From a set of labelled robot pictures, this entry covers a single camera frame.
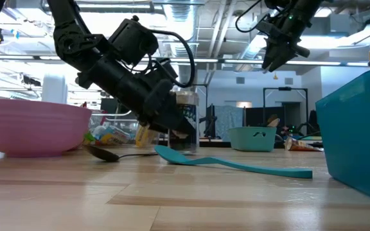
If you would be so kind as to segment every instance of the wood grain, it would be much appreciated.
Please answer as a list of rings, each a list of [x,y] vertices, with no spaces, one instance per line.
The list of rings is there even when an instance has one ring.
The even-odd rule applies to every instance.
[[[159,157],[106,164],[83,150],[56,158],[0,153],[0,230],[370,231],[370,198],[332,179],[323,153],[201,148],[197,155],[309,167],[314,178],[170,165]]]

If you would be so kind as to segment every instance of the blue storage bin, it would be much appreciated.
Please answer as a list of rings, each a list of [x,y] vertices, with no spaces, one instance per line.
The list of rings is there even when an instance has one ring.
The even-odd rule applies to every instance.
[[[370,71],[316,108],[329,174],[370,196]]]
[[[276,128],[243,127],[228,130],[231,147],[239,151],[273,151]]]

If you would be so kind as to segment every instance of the ceiling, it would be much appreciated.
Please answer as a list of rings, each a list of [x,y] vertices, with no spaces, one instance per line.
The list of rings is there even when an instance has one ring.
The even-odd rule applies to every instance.
[[[264,56],[264,37],[255,33],[240,33],[235,28],[235,20],[255,1],[245,0],[155,0],[155,1],[76,1],[81,8],[81,15],[92,33],[101,33],[109,37],[118,28],[123,19],[134,14],[139,22],[147,28],[175,31],[188,40],[195,48],[196,58],[243,58],[244,53],[253,53],[251,58],[261,59]],[[181,14],[181,8],[187,10],[187,15]],[[239,27],[248,29],[257,16],[268,12],[262,4],[253,8],[243,16]],[[342,24],[346,24],[349,35],[312,34],[322,28],[322,24],[338,26],[332,15],[339,15]],[[296,60],[324,62],[366,62],[370,50],[370,28],[357,33],[362,22],[370,18],[370,1],[334,1],[325,2],[317,13],[318,17],[330,19],[315,19],[310,35],[303,36],[303,44],[310,48],[311,55],[307,59]],[[45,3],[39,0],[11,1],[0,14],[0,28],[3,29],[4,41],[0,44],[0,55],[42,55],[56,56],[52,38],[54,22]],[[181,45],[173,38],[157,36],[159,50],[154,56],[173,57],[179,55]],[[221,69],[220,65],[198,65],[199,69],[208,71],[210,68]],[[61,61],[52,64],[49,60],[39,62],[24,62],[21,60],[0,60],[0,87],[24,87],[18,82],[19,75],[25,74],[42,81],[45,73],[52,68],[67,73],[69,82],[73,82],[77,70],[63,64]],[[236,65],[222,71],[235,75]],[[294,76],[302,75],[309,70],[308,66],[286,65],[280,71],[295,71]],[[74,84],[71,88],[79,89]]]

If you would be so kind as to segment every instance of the wooden table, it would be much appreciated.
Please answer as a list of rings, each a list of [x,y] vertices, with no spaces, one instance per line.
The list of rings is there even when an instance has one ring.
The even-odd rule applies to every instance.
[[[310,167],[314,178],[174,166],[159,157],[106,164],[82,150],[33,159],[0,153],[0,231],[370,230],[370,198],[332,179],[323,153],[201,148],[198,155]]]

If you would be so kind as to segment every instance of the metal frame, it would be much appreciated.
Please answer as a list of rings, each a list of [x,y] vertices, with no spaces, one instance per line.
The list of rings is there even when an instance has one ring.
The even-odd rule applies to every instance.
[[[267,90],[278,90],[278,91],[291,91],[291,90],[303,90],[305,91],[305,101],[306,101],[306,123],[308,124],[309,122],[309,109],[308,109],[308,89],[304,88],[291,88],[291,87],[265,87],[263,89],[263,124],[266,123],[267,118],[266,117],[266,100],[267,97],[265,96],[265,93]]]

